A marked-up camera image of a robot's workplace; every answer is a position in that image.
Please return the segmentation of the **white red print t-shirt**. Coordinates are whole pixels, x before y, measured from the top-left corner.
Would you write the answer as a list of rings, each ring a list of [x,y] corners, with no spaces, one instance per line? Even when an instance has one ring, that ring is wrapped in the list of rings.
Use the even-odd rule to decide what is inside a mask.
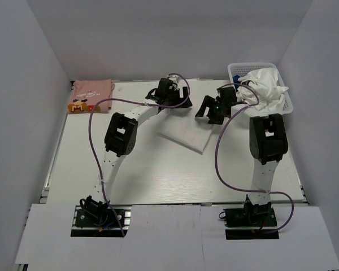
[[[203,154],[213,127],[206,118],[196,118],[192,108],[180,108],[168,110],[157,131],[164,138]]]

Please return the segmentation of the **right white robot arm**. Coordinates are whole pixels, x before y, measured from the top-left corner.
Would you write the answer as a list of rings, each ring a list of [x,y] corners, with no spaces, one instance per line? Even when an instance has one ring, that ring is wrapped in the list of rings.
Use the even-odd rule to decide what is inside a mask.
[[[238,112],[230,115],[231,108],[241,103],[236,97],[234,88],[236,85],[239,84],[230,83],[219,87],[217,89],[219,95],[216,98],[206,95],[195,117],[203,117],[205,110],[208,109],[209,124],[220,125],[226,117],[229,118],[216,143],[215,172],[218,179],[226,187],[247,193],[244,204],[244,219],[250,225],[257,225],[264,217],[270,215],[273,176],[280,160],[288,152],[288,140],[283,117],[280,114],[251,117],[249,119],[249,147],[254,158],[251,188],[240,189],[224,181],[219,171],[218,152],[225,129],[236,116],[250,107],[257,106],[260,102],[253,88],[247,86],[247,90],[255,96],[255,103],[245,104]]]

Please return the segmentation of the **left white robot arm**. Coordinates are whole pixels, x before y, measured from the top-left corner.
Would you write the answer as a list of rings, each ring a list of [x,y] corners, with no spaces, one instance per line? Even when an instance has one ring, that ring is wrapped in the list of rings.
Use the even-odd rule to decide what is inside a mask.
[[[161,78],[156,88],[150,90],[145,100],[126,113],[111,116],[104,138],[105,155],[93,188],[93,198],[99,202],[110,200],[110,192],[123,160],[133,151],[137,131],[141,124],[165,109],[189,108],[190,87],[178,73]]]

